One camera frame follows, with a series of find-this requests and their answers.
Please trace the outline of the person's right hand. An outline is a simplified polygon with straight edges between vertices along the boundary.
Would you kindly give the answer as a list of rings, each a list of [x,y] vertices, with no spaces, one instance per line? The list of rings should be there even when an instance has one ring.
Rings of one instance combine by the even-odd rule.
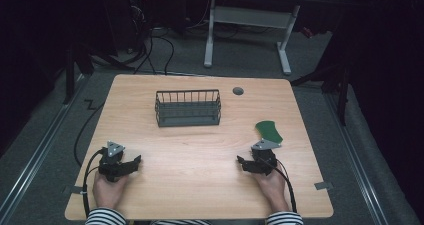
[[[289,205],[285,198],[285,180],[277,170],[273,170],[268,175],[253,174],[253,178],[269,202],[273,213],[289,211]]]

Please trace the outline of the metal floor rail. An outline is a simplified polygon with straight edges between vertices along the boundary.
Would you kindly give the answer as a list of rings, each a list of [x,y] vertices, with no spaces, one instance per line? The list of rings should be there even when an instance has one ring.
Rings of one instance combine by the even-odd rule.
[[[30,186],[41,164],[51,149],[53,138],[56,136],[57,131],[63,124],[66,115],[75,101],[75,97],[86,86],[88,80],[88,75],[78,76],[75,82],[75,93],[65,104],[61,105],[58,113],[50,123],[27,165],[20,173],[8,196],[0,206],[0,223],[5,223],[14,213],[16,207],[26,193],[27,188]]]
[[[375,225],[389,225],[385,212],[379,202],[374,186],[363,167],[363,164],[359,158],[359,155],[355,149],[354,143],[348,132],[348,129],[343,125],[336,112],[337,104],[332,95],[323,95],[327,106],[330,109],[331,116],[336,122],[339,133],[341,134],[343,145],[346,150],[346,155],[351,166],[351,170],[355,176],[362,197],[366,203],[366,206],[370,212],[370,215]]]

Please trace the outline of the person's striped torso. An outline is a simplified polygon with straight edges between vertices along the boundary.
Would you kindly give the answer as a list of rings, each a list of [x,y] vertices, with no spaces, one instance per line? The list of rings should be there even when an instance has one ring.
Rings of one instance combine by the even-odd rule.
[[[149,225],[213,225],[207,220],[155,220]]]

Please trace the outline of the green flat plastic piece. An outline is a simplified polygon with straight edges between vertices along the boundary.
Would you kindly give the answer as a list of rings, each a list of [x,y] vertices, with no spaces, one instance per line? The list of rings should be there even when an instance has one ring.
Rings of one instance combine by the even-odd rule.
[[[274,121],[260,121],[255,125],[256,130],[261,135],[262,139],[280,144],[283,141],[282,136],[276,129]]]

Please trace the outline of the white-framed wooden desk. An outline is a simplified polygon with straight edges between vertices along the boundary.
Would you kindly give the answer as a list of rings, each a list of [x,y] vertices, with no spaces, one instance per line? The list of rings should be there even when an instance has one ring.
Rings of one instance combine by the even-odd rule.
[[[216,23],[276,28],[285,31],[282,40],[276,43],[276,48],[283,73],[285,75],[290,75],[291,67],[286,53],[286,46],[297,20],[300,7],[300,3],[296,2],[288,12],[280,12],[260,8],[245,8],[236,5],[217,5],[215,0],[210,0],[208,37],[204,55],[204,66],[209,68],[213,64],[213,33]]]

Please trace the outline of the person's left hand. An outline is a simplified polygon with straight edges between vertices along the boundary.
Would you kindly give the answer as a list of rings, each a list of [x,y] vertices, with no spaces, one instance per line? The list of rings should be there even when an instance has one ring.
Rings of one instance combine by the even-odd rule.
[[[129,176],[121,177],[117,182],[110,182],[97,172],[94,177],[93,196],[100,208],[116,209],[120,203]]]

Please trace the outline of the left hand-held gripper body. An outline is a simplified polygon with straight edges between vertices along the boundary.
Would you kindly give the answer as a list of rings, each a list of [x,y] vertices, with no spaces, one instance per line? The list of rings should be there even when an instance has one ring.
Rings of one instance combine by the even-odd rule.
[[[121,159],[125,147],[113,141],[108,141],[107,146],[102,148],[102,158],[99,161],[99,173],[104,175],[109,182],[116,182],[120,175]]]

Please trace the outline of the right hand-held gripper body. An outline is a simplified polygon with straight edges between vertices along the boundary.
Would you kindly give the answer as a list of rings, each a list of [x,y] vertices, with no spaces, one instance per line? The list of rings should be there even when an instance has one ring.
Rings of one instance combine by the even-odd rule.
[[[280,142],[274,142],[264,138],[251,146],[252,157],[256,166],[255,173],[269,175],[272,172],[277,166],[277,159],[273,153],[273,149],[280,147]]]

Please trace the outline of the black metal stand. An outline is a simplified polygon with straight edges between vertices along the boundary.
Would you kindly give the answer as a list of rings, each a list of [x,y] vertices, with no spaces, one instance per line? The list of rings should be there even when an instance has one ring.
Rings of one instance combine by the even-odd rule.
[[[66,50],[66,96],[64,103],[69,104],[75,94],[75,67],[78,67],[83,75],[91,76],[94,73],[94,65],[91,56],[95,55],[115,68],[133,70],[124,62],[120,62],[106,53],[84,43],[72,43]]]
[[[335,64],[317,68],[315,71],[291,81],[292,86],[299,86],[308,81],[322,81],[321,91],[323,93],[338,94],[336,115],[342,125],[346,125],[345,111],[348,102],[350,66]]]

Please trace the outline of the dark computer tower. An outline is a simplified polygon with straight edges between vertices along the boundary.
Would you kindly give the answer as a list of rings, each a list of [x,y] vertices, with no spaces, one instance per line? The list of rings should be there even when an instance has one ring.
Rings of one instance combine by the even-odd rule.
[[[141,51],[149,33],[149,0],[129,0],[129,6],[135,30],[135,49]]]

